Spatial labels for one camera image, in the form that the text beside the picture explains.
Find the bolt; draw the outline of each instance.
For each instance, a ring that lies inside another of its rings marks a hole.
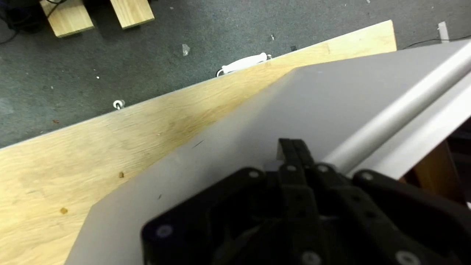
[[[362,178],[365,178],[366,181],[372,181],[374,176],[369,172],[363,172]]]
[[[328,166],[327,165],[318,165],[318,169],[321,171],[321,172],[328,172]]]
[[[249,176],[250,176],[250,178],[258,178],[258,176],[260,176],[260,174],[259,174],[258,171],[250,171],[250,172],[249,172]]]
[[[302,265],[321,265],[322,260],[318,253],[315,252],[303,252],[300,256]]]
[[[406,250],[396,252],[396,260],[400,265],[421,265],[421,260],[418,259],[418,256],[415,253],[406,252]]]
[[[174,228],[172,225],[168,225],[168,224],[160,225],[156,231],[157,237],[160,238],[169,237],[172,232],[174,232]]]
[[[290,171],[290,172],[294,172],[294,171],[296,171],[296,166],[287,165],[285,169]]]

